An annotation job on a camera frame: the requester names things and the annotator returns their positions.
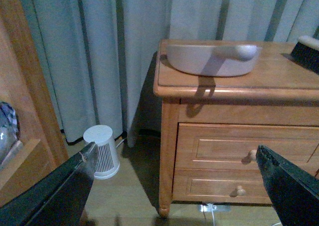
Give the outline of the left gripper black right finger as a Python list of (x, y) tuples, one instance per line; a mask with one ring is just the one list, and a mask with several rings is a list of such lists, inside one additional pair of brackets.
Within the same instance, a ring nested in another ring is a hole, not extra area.
[(260, 145), (256, 162), (281, 224), (319, 224), (319, 180), (270, 148)]

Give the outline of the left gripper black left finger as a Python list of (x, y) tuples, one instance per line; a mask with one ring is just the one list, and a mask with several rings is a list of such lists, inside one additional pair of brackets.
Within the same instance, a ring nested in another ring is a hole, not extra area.
[(91, 142), (0, 209), (2, 226), (78, 226), (91, 191), (98, 146)]

